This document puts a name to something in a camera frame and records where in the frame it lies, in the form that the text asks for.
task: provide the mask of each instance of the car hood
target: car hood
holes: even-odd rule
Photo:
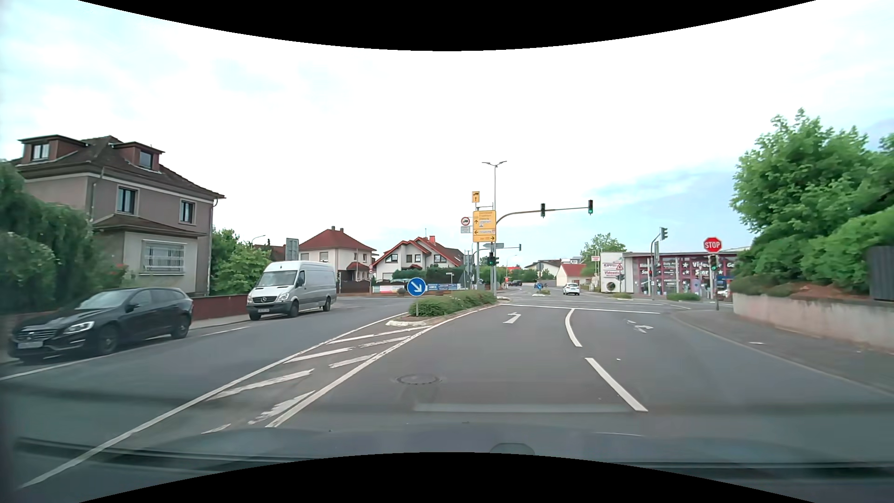
[[[40,316],[36,316],[34,318],[28,318],[23,322],[19,323],[13,329],[13,332],[18,332],[20,330],[34,328],[34,329],[47,329],[47,328],[63,328],[68,327],[72,323],[77,323],[79,321],[90,321],[95,318],[97,315],[113,311],[115,308],[108,309],[70,309],[70,310],[62,310],[56,312],[50,312],[48,314],[43,314]]]

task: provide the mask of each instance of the manhole cover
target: manhole cover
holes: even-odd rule
[[[433,382],[437,382],[440,379],[437,376],[432,374],[410,374],[409,376],[403,376],[397,378],[398,382],[402,382],[404,384],[432,384]]]

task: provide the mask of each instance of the white mercedes van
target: white mercedes van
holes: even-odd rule
[[[300,311],[332,309],[336,298],[335,269],[325,262],[286,260],[272,262],[249,292],[249,318],[265,314],[298,316]]]

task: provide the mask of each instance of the stop sign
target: stop sign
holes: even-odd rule
[[[717,239],[716,237],[709,237],[708,239],[704,240],[704,248],[709,253],[719,252],[721,250],[721,247],[721,240]]]

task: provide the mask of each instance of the windshield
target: windshield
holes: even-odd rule
[[[75,305],[73,309],[109,309],[120,306],[131,295],[132,290],[110,290],[100,292],[85,301]]]
[[[295,284],[295,270],[269,271],[261,275],[256,286],[286,286]]]

